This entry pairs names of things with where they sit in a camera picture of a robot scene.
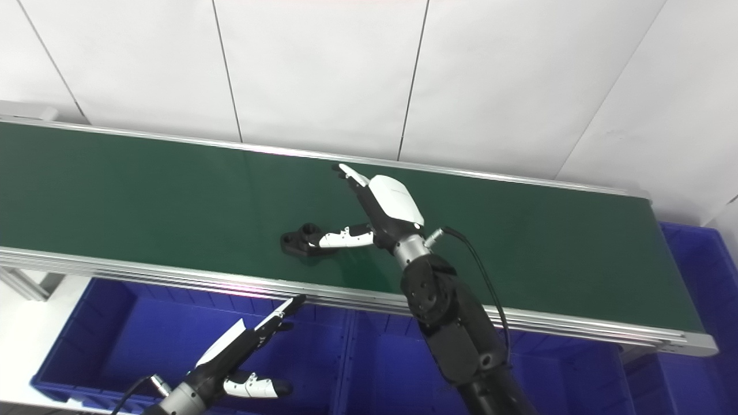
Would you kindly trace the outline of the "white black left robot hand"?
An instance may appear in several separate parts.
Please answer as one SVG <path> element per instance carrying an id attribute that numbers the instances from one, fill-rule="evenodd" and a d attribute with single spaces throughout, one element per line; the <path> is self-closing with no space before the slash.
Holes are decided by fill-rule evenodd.
<path id="1" fill-rule="evenodd" d="M 245 399 L 275 399 L 293 392 L 288 380 L 270 379 L 240 366 L 256 351 L 266 346 L 279 331 L 288 331 L 292 324 L 285 319 L 295 315 L 306 301 L 306 295 L 295 295 L 282 302 L 254 327 L 237 320 L 219 336 L 195 367 L 183 379 L 184 395 L 209 408 L 224 395 Z"/>

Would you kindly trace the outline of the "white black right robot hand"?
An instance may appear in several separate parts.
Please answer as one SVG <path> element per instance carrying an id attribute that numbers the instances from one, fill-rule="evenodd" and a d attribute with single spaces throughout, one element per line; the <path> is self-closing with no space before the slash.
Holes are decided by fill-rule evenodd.
<path id="1" fill-rule="evenodd" d="M 424 241 L 424 217 L 404 184 L 385 175 L 369 179 L 343 163 L 332 168 L 356 195 L 368 223 L 313 236 L 309 247 L 327 250 L 374 245 L 394 253 L 408 238 Z"/>

